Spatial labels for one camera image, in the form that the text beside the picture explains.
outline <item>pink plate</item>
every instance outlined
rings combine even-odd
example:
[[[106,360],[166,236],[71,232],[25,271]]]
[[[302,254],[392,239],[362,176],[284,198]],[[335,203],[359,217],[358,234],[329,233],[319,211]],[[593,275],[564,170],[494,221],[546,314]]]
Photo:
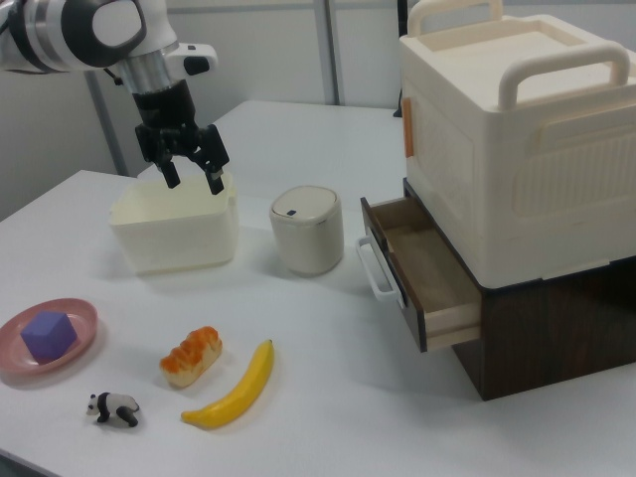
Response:
[[[78,334],[78,338],[60,358],[48,362],[37,362],[20,336],[20,332],[41,311],[66,313]],[[97,310],[87,301],[62,298],[32,306],[0,328],[0,371],[35,375],[54,370],[77,358],[90,345],[96,331]]]

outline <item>toy bread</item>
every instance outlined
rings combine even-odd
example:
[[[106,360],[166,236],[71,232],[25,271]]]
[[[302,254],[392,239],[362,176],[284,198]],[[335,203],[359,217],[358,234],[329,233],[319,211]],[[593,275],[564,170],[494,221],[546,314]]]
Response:
[[[191,385],[221,354],[223,342],[211,326],[193,331],[161,360],[159,367],[172,386]]]

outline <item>yellow banana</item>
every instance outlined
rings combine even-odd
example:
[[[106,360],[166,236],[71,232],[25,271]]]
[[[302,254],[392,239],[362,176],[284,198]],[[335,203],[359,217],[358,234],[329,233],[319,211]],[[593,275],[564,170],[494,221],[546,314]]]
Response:
[[[258,398],[273,365],[274,346],[271,340],[267,340],[258,345],[247,371],[233,390],[199,410],[183,411],[182,420],[201,427],[220,427],[235,420]]]

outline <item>panda figurine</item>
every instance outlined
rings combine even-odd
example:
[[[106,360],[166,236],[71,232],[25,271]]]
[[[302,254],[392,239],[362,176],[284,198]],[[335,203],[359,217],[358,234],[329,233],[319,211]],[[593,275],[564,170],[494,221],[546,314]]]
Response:
[[[106,422],[110,414],[114,412],[128,423],[129,427],[137,425],[134,412],[139,410],[139,404],[131,396],[102,393],[99,396],[90,395],[88,402],[88,415],[98,415],[97,422]]]

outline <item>drawer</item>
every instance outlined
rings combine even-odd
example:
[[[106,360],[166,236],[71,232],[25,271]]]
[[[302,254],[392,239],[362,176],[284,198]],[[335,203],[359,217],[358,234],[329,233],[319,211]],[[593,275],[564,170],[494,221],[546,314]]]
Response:
[[[420,351],[480,338],[481,293],[413,197],[370,206],[362,199],[367,235],[358,252],[381,300],[395,299]],[[391,291],[371,273],[369,244]]]

